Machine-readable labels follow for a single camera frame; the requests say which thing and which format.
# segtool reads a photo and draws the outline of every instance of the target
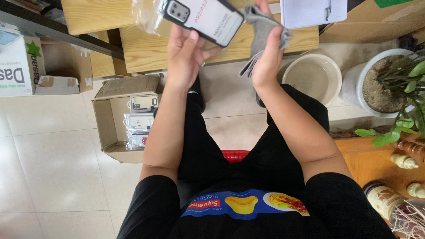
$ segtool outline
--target paper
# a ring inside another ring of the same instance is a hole
[[[331,6],[326,21],[326,8]],[[288,29],[316,26],[344,21],[347,18],[347,0],[281,0],[282,25]]]

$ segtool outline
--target white pot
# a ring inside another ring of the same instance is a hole
[[[337,98],[342,76],[340,68],[331,58],[321,54],[309,54],[286,66],[282,83],[292,85],[325,106]]]
[[[343,85],[341,88],[341,92],[338,96],[340,101],[357,105],[365,109],[369,114],[381,117],[381,118],[395,118],[397,117],[398,112],[395,113],[380,113],[378,111],[373,110],[366,103],[363,98],[363,81],[365,79],[366,73],[369,69],[380,59],[392,55],[409,55],[413,53],[412,51],[406,49],[391,49],[384,52],[379,53],[375,57],[373,57],[370,61],[357,65],[344,73]],[[406,111],[409,112],[413,110],[413,106],[409,105],[406,107]]]

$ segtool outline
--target pen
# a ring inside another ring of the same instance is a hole
[[[326,21],[329,20],[329,15],[331,14],[332,11],[332,0],[329,0],[329,7],[325,8],[325,13],[326,13]]]

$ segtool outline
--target gray cloth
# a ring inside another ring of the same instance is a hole
[[[239,72],[239,77],[247,75],[248,78],[251,78],[252,69],[266,48],[269,33],[275,26],[281,24],[275,21],[273,17],[264,14],[252,3],[248,3],[245,7],[245,21],[246,23],[251,24],[254,29],[254,40],[251,44],[251,59]],[[280,36],[281,43],[279,49],[282,50],[289,46],[288,40],[292,37],[292,34],[289,32],[288,28],[283,27],[282,34]]]

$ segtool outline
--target hand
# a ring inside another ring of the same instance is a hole
[[[220,52],[220,47],[202,50],[205,39],[196,31],[189,31],[173,24],[168,42],[167,85],[188,90],[196,80],[204,60]]]
[[[256,0],[255,4],[266,14],[272,15],[267,0]],[[252,70],[252,85],[255,89],[276,85],[284,50],[280,51],[281,33],[283,27],[276,26],[267,38],[266,49]]]

